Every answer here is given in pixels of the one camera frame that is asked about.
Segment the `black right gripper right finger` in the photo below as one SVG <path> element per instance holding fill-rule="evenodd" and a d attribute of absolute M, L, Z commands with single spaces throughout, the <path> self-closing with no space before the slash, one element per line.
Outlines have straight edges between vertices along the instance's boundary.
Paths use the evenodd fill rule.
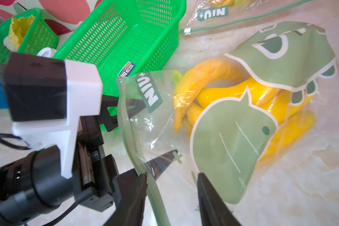
<path fill-rule="evenodd" d="M 203 226 L 240 226 L 204 173 L 197 179 L 199 209 Z"/>

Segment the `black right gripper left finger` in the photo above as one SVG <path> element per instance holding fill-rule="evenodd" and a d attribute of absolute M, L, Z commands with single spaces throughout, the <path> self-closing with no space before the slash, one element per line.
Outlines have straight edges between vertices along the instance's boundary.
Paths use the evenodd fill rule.
<path fill-rule="evenodd" d="M 147 174 L 141 174 L 104 226 L 142 226 L 146 196 Z"/>

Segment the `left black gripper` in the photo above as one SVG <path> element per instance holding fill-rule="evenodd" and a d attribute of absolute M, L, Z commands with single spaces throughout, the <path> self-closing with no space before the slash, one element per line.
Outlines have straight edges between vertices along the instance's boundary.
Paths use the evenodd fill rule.
<path fill-rule="evenodd" d="M 104 212 L 112 206 L 118 206 L 137 179 L 137 173 L 130 169 L 119 173 L 114 157 L 105 155 L 104 139 L 100 124 L 107 132 L 118 127 L 118 106 L 120 98 L 102 95 L 99 116 L 82 116 L 73 160 L 73 195 L 75 201 L 86 208 Z M 116 107 L 116 115 L 108 108 Z M 146 108 L 141 99 L 126 99 L 129 118 Z M 175 159 L 178 150 L 164 153 L 148 162 L 145 166 L 156 181 Z"/>

